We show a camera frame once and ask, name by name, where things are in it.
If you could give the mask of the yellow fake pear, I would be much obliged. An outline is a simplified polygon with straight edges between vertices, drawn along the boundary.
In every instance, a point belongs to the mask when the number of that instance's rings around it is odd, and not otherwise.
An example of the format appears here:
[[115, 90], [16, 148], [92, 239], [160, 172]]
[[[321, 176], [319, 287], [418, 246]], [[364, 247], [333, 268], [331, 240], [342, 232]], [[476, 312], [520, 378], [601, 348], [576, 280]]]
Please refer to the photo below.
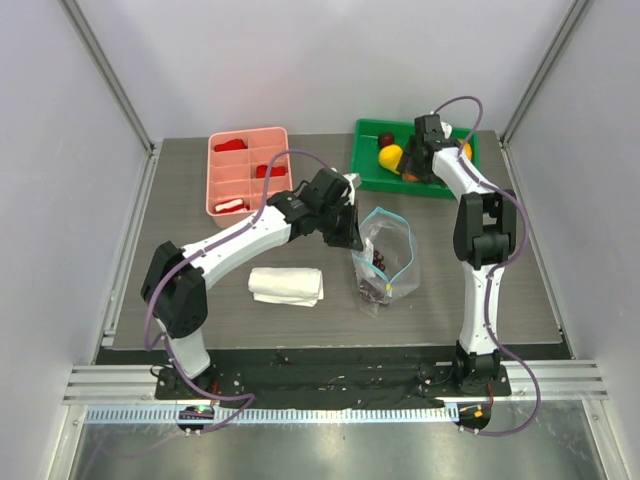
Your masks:
[[392, 144], [383, 149], [380, 149], [378, 153], [378, 164], [383, 169], [395, 175], [400, 175], [401, 172], [398, 170], [398, 166], [402, 159], [403, 153], [403, 149], [397, 144]]

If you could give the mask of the clear zip top bag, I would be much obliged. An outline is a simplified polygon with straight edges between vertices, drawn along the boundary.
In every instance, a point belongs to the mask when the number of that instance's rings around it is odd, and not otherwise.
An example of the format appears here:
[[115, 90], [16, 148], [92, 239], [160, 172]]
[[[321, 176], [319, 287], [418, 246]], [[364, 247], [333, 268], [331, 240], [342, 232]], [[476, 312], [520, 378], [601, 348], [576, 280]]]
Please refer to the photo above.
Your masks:
[[[418, 244], [409, 222], [402, 216], [376, 207], [359, 225], [364, 244], [362, 252], [352, 252], [359, 309], [371, 317], [413, 293], [420, 286]], [[358, 292], [356, 255], [371, 255], [377, 249], [384, 256], [389, 303], [366, 303]]]

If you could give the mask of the red orange fake peach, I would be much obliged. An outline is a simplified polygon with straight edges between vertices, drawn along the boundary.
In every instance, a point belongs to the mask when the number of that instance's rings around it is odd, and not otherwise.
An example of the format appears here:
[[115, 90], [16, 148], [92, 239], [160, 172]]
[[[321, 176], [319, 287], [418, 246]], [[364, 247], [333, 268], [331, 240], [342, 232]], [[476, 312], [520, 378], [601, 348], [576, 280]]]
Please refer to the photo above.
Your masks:
[[417, 176], [415, 176], [415, 175], [413, 175], [411, 173], [402, 173], [401, 177], [402, 177], [402, 180], [405, 181], [405, 182], [411, 182], [411, 183], [421, 183], [422, 182], [422, 180], [419, 177], [417, 177]]

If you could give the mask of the purple fake grape bunch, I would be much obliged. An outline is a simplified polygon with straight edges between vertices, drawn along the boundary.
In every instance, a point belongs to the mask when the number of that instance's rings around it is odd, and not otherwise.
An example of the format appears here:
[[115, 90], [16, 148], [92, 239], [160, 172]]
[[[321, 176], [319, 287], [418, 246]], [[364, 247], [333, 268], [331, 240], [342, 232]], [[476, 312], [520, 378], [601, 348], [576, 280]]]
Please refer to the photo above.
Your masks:
[[357, 267], [358, 292], [360, 297], [370, 304], [387, 305], [386, 266], [384, 256], [374, 249], [371, 255], [356, 255], [354, 265]]

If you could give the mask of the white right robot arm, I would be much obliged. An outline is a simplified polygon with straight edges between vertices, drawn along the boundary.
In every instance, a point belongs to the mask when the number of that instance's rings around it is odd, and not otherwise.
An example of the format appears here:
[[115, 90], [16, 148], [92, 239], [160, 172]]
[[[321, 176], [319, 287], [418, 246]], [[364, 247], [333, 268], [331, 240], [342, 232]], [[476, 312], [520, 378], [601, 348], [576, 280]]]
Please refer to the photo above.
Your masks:
[[458, 201], [453, 250], [463, 268], [465, 307], [451, 380], [460, 393], [475, 394], [499, 377], [499, 292], [504, 263], [516, 249], [516, 207], [473, 165], [460, 142], [446, 136], [437, 114], [414, 119], [398, 170], [442, 181]]

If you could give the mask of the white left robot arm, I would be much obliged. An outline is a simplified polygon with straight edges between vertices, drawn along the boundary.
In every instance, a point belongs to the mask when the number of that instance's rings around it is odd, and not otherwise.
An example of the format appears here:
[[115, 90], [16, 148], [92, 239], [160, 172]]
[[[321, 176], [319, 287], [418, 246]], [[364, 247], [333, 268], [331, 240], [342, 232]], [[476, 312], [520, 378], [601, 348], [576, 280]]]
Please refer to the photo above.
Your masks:
[[145, 326], [159, 325], [169, 356], [181, 369], [178, 386], [187, 396], [203, 398], [213, 385], [201, 331], [208, 291], [254, 257], [314, 232], [330, 247], [362, 250], [360, 184], [357, 173], [322, 168], [295, 191], [265, 194], [256, 212], [216, 235], [181, 248], [167, 241], [156, 249], [141, 289]]

